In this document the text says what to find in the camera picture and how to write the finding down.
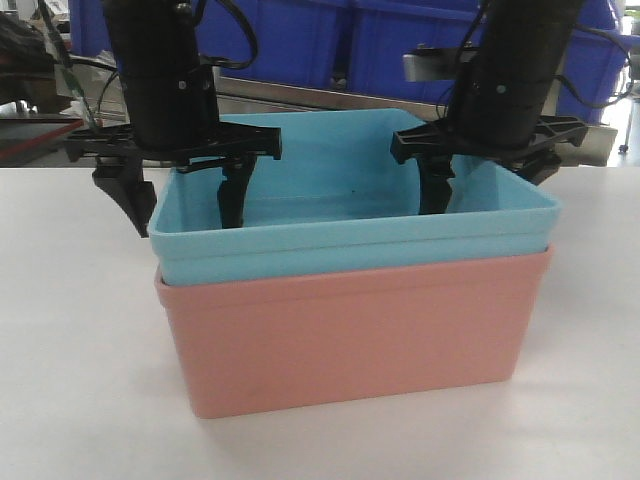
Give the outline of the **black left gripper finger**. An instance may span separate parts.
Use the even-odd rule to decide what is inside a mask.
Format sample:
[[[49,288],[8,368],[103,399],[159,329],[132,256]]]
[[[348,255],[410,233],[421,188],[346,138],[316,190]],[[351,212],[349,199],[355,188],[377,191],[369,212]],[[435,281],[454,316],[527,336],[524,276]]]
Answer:
[[[92,179],[126,214],[139,236],[147,238],[156,193],[153,183],[144,179],[142,159],[98,157]]]
[[[248,185],[256,165],[256,157],[247,157],[243,162],[227,165],[222,172],[217,200],[223,228],[240,228],[244,223],[244,203]]]

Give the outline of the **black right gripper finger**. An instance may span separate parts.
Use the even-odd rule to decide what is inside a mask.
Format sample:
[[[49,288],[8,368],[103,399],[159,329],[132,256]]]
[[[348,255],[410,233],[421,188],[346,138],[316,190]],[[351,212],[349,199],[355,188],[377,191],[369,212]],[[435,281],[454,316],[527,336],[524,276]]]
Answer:
[[[420,176],[420,215],[443,214],[450,202],[452,188],[449,180],[455,177],[452,156],[422,155],[417,159]]]
[[[556,152],[535,152],[512,165],[512,172],[533,185],[540,185],[558,172],[562,160]]]

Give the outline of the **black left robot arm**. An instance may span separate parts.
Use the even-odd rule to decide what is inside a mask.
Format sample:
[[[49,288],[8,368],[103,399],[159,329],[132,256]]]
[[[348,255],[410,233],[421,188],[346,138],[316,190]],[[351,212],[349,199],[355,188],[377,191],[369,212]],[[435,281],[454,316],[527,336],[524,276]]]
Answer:
[[[80,130],[66,140],[65,149],[72,161],[95,158],[94,184],[142,237],[156,205],[144,161],[168,162],[183,174],[221,169],[221,223],[239,228],[258,158],[282,155],[280,129],[221,121],[214,67],[244,69],[251,62],[199,53],[195,28],[205,6],[203,1],[102,4],[130,121]]]

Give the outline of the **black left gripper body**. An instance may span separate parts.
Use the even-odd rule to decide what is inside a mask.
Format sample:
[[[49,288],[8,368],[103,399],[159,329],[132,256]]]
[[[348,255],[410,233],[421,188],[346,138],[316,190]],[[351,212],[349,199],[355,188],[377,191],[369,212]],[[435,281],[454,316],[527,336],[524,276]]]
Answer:
[[[73,162],[85,156],[121,157],[169,162],[182,173],[243,164],[261,156],[279,160],[282,156],[281,130],[274,127],[221,122],[213,137],[195,146],[160,150],[136,143],[133,127],[122,124],[94,133],[79,130],[64,141]]]

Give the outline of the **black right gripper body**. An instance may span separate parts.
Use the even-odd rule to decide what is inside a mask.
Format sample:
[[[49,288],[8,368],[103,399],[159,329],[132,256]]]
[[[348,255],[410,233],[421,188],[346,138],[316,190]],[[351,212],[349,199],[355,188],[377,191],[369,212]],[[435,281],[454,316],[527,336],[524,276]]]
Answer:
[[[558,143],[579,147],[585,137],[586,124],[578,118],[542,115],[523,146],[491,146],[464,138],[453,131],[447,119],[439,119],[396,131],[390,152],[400,164],[419,156],[468,155],[493,160],[514,173],[532,173],[536,169],[533,157],[547,159],[555,154]]]

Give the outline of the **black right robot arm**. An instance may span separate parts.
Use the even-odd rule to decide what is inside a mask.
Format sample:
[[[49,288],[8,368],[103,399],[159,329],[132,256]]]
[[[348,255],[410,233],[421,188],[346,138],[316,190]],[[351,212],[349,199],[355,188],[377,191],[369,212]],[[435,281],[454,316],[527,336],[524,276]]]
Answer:
[[[556,144],[582,144],[583,121],[542,112],[582,6],[580,1],[483,2],[483,35],[473,54],[454,60],[456,79],[445,116],[393,135],[396,161],[417,162],[420,214],[446,211],[457,154],[487,158],[538,185],[560,167]]]

